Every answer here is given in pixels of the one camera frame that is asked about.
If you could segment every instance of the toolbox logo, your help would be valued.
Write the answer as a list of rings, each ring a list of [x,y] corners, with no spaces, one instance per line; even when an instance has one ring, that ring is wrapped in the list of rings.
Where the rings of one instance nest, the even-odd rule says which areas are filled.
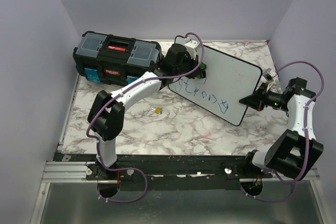
[[[112,49],[112,50],[118,50],[118,51],[126,51],[126,48],[122,48],[122,47],[115,47],[115,46],[108,46],[108,49]]]
[[[120,76],[121,75],[120,72],[114,71],[114,70],[109,70],[109,69],[104,69],[104,72],[107,73],[107,74],[112,74],[114,76]]]

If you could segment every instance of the wall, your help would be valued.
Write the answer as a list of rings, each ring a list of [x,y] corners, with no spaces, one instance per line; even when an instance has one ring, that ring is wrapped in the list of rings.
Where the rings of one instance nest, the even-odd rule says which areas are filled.
[[[336,0],[293,0],[270,42],[270,51],[277,66],[294,60],[315,64],[323,73],[325,90],[314,108],[314,133],[324,144],[318,161],[324,193],[330,209],[336,209]],[[308,80],[308,88],[320,89],[319,76],[308,66],[295,66],[284,70],[281,84],[284,88],[290,78]]]
[[[0,219],[23,224],[60,137],[79,36],[60,0],[0,6]]]
[[[173,39],[269,39],[292,0],[62,0],[77,31]]]

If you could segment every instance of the white board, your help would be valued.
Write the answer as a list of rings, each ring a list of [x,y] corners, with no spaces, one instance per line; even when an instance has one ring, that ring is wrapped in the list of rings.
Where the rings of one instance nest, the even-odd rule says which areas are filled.
[[[177,36],[175,43],[184,45],[185,40]],[[204,47],[206,78],[183,77],[170,84],[169,89],[225,121],[239,126],[247,110],[247,106],[240,104],[239,99],[255,91],[263,71],[261,67],[250,62]],[[201,47],[196,51],[201,56]]]

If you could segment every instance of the black toolbox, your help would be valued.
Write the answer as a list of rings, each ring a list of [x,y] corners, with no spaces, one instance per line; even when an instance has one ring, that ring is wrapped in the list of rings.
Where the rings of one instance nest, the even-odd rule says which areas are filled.
[[[163,58],[154,41],[87,31],[73,58],[76,69],[89,81],[126,86]]]

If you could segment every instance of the marble surface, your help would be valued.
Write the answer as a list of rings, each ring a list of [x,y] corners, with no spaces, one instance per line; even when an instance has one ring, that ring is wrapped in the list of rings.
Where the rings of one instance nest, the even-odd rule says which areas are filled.
[[[165,54],[172,41],[159,41]],[[207,46],[274,69],[266,42],[206,42]],[[97,92],[119,86],[81,78],[64,138],[62,153],[95,154],[96,144],[87,138],[87,115]],[[273,89],[280,89],[279,81]],[[160,106],[161,115],[150,111]],[[117,154],[155,155],[244,155],[253,149],[267,150],[284,132],[286,114],[266,108],[248,109],[240,126],[233,126],[168,88],[135,104],[125,114],[124,128],[117,137]]]

